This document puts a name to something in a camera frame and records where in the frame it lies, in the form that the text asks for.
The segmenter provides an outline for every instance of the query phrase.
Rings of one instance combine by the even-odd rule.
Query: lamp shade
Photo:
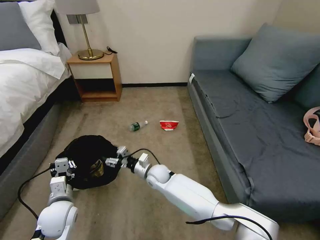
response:
[[[61,14],[91,14],[100,11],[96,0],[55,0],[56,10]]]

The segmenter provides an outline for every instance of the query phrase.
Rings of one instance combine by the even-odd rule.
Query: green bottle label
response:
[[[136,122],[136,123],[133,123],[132,124],[132,126],[133,126],[133,131],[137,131],[137,130],[139,130],[140,129],[140,125],[139,125],[139,123],[138,122]]]

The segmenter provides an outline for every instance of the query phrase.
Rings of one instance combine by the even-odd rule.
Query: bed frame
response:
[[[51,15],[57,42],[66,41],[56,13]],[[32,177],[47,155],[50,148],[60,114],[61,96],[77,98],[74,83],[66,79],[47,98],[46,102],[24,123],[25,130],[19,140],[0,158],[6,166],[0,175],[0,220],[17,199],[19,186]]]

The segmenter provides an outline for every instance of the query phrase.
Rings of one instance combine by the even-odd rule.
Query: black trash bag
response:
[[[105,164],[106,158],[116,158],[118,148],[102,136],[86,135],[74,139],[57,158],[73,160],[75,177],[68,181],[73,188],[87,189],[107,185],[118,175],[115,168]]]

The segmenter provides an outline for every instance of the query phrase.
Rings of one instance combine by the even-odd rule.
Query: gray pillow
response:
[[[267,102],[274,102],[320,62],[320,35],[262,25],[231,70]]]
[[[41,49],[26,24],[17,2],[0,3],[0,51],[18,48]]]

